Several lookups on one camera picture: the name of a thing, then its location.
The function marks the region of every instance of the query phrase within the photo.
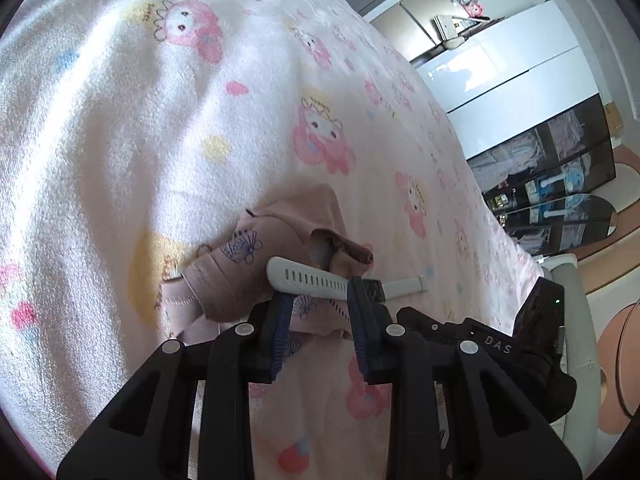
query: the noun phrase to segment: black device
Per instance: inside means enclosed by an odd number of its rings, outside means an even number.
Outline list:
[[[538,280],[514,337],[472,319],[441,324],[411,307],[396,324],[372,301],[377,290],[371,280],[351,279],[348,307],[365,380],[393,384],[387,480],[582,478],[549,426],[575,398],[575,381],[559,369],[562,286]],[[293,299],[275,293],[213,341],[163,343],[65,456],[58,480],[186,479],[200,380],[207,382],[198,478],[253,479],[248,383],[276,379]]]

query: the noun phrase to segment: bed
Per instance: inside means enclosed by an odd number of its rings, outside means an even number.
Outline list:
[[[25,0],[0,73],[0,408],[49,475],[172,336],[160,282],[247,208],[328,184],[368,276],[428,280],[393,312],[511,333],[543,274],[344,0]],[[257,477],[381,476],[389,391],[362,383],[348,335],[289,354],[251,393]]]

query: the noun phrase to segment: white cabinet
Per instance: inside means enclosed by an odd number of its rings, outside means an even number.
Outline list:
[[[598,93],[587,60],[553,1],[479,32],[418,73],[449,115],[466,158]]]
[[[597,93],[587,60],[576,47],[448,115],[465,157],[471,158]]]

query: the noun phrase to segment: cartoon print blanket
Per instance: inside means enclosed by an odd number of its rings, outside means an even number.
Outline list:
[[[247,207],[330,184],[371,276],[428,276],[393,312],[510,332],[541,274],[344,0],[26,0],[0,74],[0,406],[49,471],[170,336],[160,280]],[[252,386],[256,476],[381,478],[389,390],[347,334],[309,332]]]

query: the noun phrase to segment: silver screw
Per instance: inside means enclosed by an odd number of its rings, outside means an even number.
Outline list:
[[[386,333],[392,335],[393,337],[400,337],[401,335],[404,335],[404,332],[406,332],[404,326],[398,325],[396,323],[393,323],[393,325],[388,325],[386,327]]]
[[[249,335],[254,333],[254,326],[251,323],[240,323],[236,326],[236,333],[238,335]]]
[[[175,354],[180,349],[180,341],[177,339],[169,339],[162,343],[162,351],[165,354]]]
[[[460,343],[460,349],[465,354],[475,354],[478,352],[478,345],[474,341],[466,340]]]

